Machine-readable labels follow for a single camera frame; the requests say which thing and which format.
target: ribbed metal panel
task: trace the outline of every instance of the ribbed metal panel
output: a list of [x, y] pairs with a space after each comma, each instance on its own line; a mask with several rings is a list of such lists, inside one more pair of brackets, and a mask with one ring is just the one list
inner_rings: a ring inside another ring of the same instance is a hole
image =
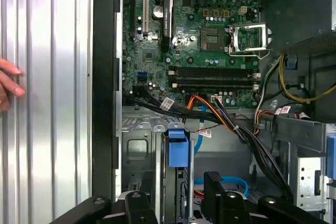
[[49, 223], [91, 194], [92, 0], [0, 0], [25, 75], [0, 115], [0, 224]]

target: green circuit board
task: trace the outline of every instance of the green circuit board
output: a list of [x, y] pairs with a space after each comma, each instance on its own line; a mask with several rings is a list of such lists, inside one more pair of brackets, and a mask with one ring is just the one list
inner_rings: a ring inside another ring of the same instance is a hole
[[[158, 11], [162, 5], [158, 5], [158, 0], [149, 0], [146, 38], [138, 33], [138, 28], [143, 27], [143, 20], [138, 20], [138, 17], [143, 17], [143, 0], [123, 1], [124, 92], [132, 92], [134, 85], [144, 84], [157, 99], [170, 97], [182, 105], [187, 103], [190, 94], [196, 93], [206, 94], [209, 99], [212, 95], [220, 95], [224, 106], [255, 108], [252, 89], [177, 89], [171, 86], [168, 72], [172, 66], [257, 70], [257, 57], [231, 57], [225, 47], [230, 40], [228, 26], [259, 21], [259, 0], [173, 0], [172, 46], [166, 51], [162, 50], [161, 45], [162, 19], [157, 14], [160, 14]], [[243, 15], [239, 13], [242, 6], [247, 7], [247, 12]], [[132, 29], [130, 19], [133, 17], [136, 20], [132, 38], [129, 31]], [[212, 30], [223, 33], [224, 41], [218, 41], [216, 36], [209, 36], [209, 31]], [[204, 49], [204, 35], [208, 35], [207, 40], [213, 40], [208, 42], [213, 42], [212, 45], [218, 44], [221, 50]], [[242, 48], [256, 47], [258, 42], [258, 30], [241, 31], [239, 43]], [[147, 73], [147, 78], [139, 81], [139, 72]]]

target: hand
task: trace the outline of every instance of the hand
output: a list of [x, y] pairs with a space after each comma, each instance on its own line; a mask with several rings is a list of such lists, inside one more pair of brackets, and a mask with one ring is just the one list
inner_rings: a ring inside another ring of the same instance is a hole
[[[1, 58], [0, 58], [0, 69], [3, 69], [7, 73], [11, 73], [15, 76], [23, 73], [13, 63]], [[0, 70], [0, 111], [9, 110], [11, 107], [5, 89], [13, 93], [17, 97], [22, 97], [26, 93], [24, 89], [22, 89], [7, 74], [5, 74]]]

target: expansion slot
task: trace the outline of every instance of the expansion slot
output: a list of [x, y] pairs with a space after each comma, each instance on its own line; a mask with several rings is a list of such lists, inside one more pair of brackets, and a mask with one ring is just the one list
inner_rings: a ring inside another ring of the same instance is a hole
[[143, 15], [143, 23], [142, 23], [142, 31], [148, 33], [148, 25], [149, 25], [149, 0], [143, 0], [142, 5], [142, 15]]
[[172, 40], [173, 0], [163, 0], [162, 50], [168, 52]]
[[131, 15], [130, 15], [130, 39], [133, 40], [135, 37], [135, 6], [137, 5], [137, 0], [130, 0], [130, 8], [131, 8]]

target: motherboard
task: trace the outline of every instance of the motherboard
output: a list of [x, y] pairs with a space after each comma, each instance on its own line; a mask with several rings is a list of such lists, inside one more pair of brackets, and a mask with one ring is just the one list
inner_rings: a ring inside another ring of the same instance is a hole
[[122, 86], [186, 105], [198, 94], [226, 107], [255, 108], [260, 83], [259, 0], [123, 0]]

